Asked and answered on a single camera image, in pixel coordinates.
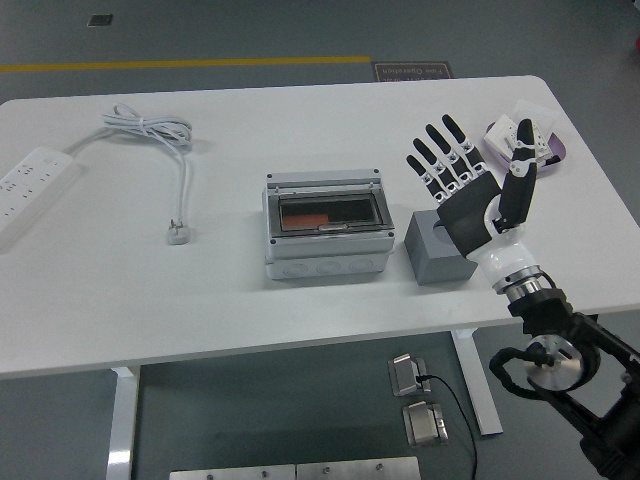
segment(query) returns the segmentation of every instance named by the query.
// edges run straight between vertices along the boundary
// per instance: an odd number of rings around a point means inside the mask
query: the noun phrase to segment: white power cord
[[[187,162],[179,148],[191,147],[191,124],[179,117],[168,116],[158,118],[144,118],[128,105],[118,103],[113,107],[113,114],[101,116],[104,126],[108,130],[100,130],[90,137],[81,140],[65,150],[70,154],[86,143],[98,140],[111,131],[123,131],[133,135],[153,138],[166,145],[175,155],[180,164],[180,193],[176,205],[175,217],[167,233],[167,240],[171,245],[182,245],[189,242],[191,231],[184,221],[184,198],[187,184]]]

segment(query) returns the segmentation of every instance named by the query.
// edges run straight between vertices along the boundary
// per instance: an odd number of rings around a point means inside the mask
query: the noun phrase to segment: black fingertip
[[[408,155],[407,156],[407,163],[409,164],[409,166],[411,168],[413,168],[415,170],[415,172],[419,176],[422,176],[427,172],[427,169],[424,168],[422,166],[422,164],[418,161],[418,159],[416,157],[414,157],[413,155]]]
[[[531,119],[525,118],[518,124],[518,140],[525,145],[533,145],[535,143],[533,139],[533,123]]]
[[[431,165],[434,165],[438,161],[429,147],[427,147],[419,138],[415,138],[413,140],[413,146],[416,147],[416,150],[420,152],[420,155],[422,155]]]
[[[431,140],[436,142],[436,145],[438,145],[438,148],[440,148],[440,150],[442,150],[443,153],[447,154],[451,151],[451,145],[449,145],[449,143],[444,139],[444,137],[440,134],[438,130],[436,130],[436,128],[433,125],[431,124],[427,125],[425,127],[425,130],[431,137]]]
[[[464,132],[460,129],[458,124],[449,115],[445,114],[442,116],[442,123],[444,123],[444,126],[447,127],[447,130],[449,130],[451,134],[455,137],[456,142],[462,143],[467,139]]]

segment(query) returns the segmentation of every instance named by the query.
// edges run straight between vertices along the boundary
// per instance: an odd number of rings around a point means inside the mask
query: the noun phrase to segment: table leg
[[[487,377],[482,369],[476,344],[473,341],[473,332],[475,332],[475,330],[475,328],[453,330],[451,337],[458,352],[462,374],[464,375],[467,390],[471,397],[471,404],[473,405],[473,410],[478,420],[480,433],[482,435],[493,435],[502,433],[503,430],[496,406],[493,403],[491,391],[489,390]]]
[[[118,374],[118,381],[113,403],[106,480],[130,480],[140,367],[119,367],[112,370]]]

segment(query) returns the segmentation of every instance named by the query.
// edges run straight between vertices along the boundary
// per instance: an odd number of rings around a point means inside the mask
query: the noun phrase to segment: yellow floor line
[[[150,60],[131,62],[31,63],[0,65],[0,72],[51,72],[60,70],[111,70],[124,68],[240,67],[251,65],[301,65],[313,63],[370,63],[364,55],[344,57],[222,58],[204,60]]]

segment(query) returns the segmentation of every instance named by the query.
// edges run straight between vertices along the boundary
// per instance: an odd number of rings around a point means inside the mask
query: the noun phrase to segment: black cable
[[[547,279],[547,282],[549,282],[549,285],[551,285],[551,288],[557,288],[556,282],[553,281],[553,279],[547,272],[542,272],[542,276]]]
[[[460,410],[460,413],[462,414],[464,423],[467,424],[467,429],[469,430],[469,436],[471,437],[471,445],[473,446],[473,470],[471,472],[471,480],[475,480],[476,472],[478,471],[478,449],[476,447],[476,439],[473,437],[473,430],[471,429],[471,424],[469,423],[467,416],[464,414],[464,410],[462,409],[462,405],[460,405],[460,401],[458,400],[457,395],[455,394],[455,392],[447,382],[445,382],[442,378],[438,377],[437,375],[420,375],[416,377],[416,380],[421,383],[421,382],[424,382],[425,380],[430,380],[432,378],[435,378],[436,380],[440,380],[444,384],[444,386],[449,389],[449,391],[451,392],[451,395],[453,396],[453,399],[456,401],[456,404],[458,405],[458,409]]]

